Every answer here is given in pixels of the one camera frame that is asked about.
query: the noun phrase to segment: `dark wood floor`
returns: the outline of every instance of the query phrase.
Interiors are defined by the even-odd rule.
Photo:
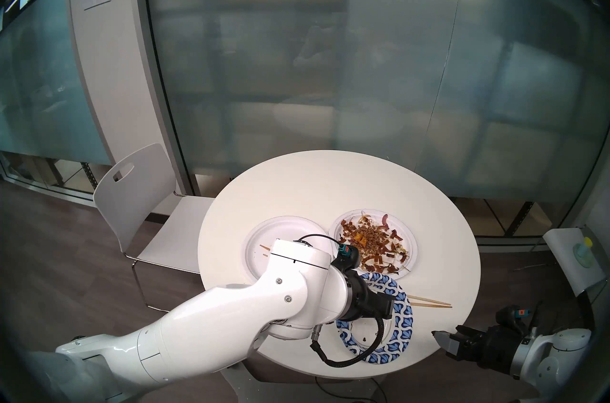
[[[133,254],[146,246],[160,225],[146,222]],[[131,263],[97,210],[0,181],[0,296],[2,319],[15,343],[27,350],[52,351],[76,335],[123,335],[161,316],[146,308],[131,275]],[[515,268],[538,263],[550,265]],[[578,319],[573,294],[550,252],[482,254],[481,288],[467,325],[486,329],[508,304],[548,303],[547,326]],[[200,293],[199,277],[139,264],[138,274],[151,304],[173,307]],[[266,382],[313,382],[256,355],[246,366]],[[505,403],[533,397],[529,385],[506,375],[455,362],[438,351],[422,362],[390,374],[383,382],[388,401]],[[184,380],[150,393],[145,402],[236,402],[220,373]],[[374,398],[382,401],[376,394]]]

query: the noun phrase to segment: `chair backrest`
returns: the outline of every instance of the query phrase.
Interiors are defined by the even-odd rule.
[[[125,252],[146,217],[176,187],[176,176],[161,144],[151,144],[112,167],[98,183],[93,202]]]

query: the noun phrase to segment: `white table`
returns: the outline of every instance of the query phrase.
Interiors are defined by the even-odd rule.
[[[358,208],[388,212],[415,235],[417,262],[398,280],[407,293],[453,308],[413,308],[409,347],[393,362],[359,362],[346,368],[322,363],[310,340],[268,337],[259,352],[290,369],[331,378],[366,378],[413,365],[438,350],[433,330],[454,331],[470,313],[479,290],[481,262],[466,220],[434,185],[400,165],[345,151],[307,151],[264,161],[234,179],[212,203],[199,235],[199,270],[206,289],[252,283],[242,266],[242,242],[260,222],[301,216],[328,230]],[[322,327],[320,345],[331,360],[353,357],[334,324]]]

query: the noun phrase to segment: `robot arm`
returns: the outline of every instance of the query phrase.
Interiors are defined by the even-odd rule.
[[[59,346],[56,352],[75,369],[59,387],[71,401],[134,401],[175,380],[235,364],[268,335],[308,338],[316,325],[342,316],[351,300],[330,255],[277,240],[254,285],[207,290],[126,336],[98,335]]]
[[[526,313],[513,305],[497,312],[498,325],[487,331],[456,326],[456,333],[432,334],[448,357],[476,362],[481,368],[524,380],[540,392],[540,398],[527,401],[544,403],[561,389],[583,358],[591,331],[565,329],[554,335],[536,336],[537,312],[529,329],[521,322]]]

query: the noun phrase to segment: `chair handle hole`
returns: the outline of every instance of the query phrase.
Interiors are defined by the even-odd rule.
[[[118,172],[116,172],[112,179],[116,182],[123,180],[129,173],[134,169],[133,163],[127,163],[125,166],[121,167]]]

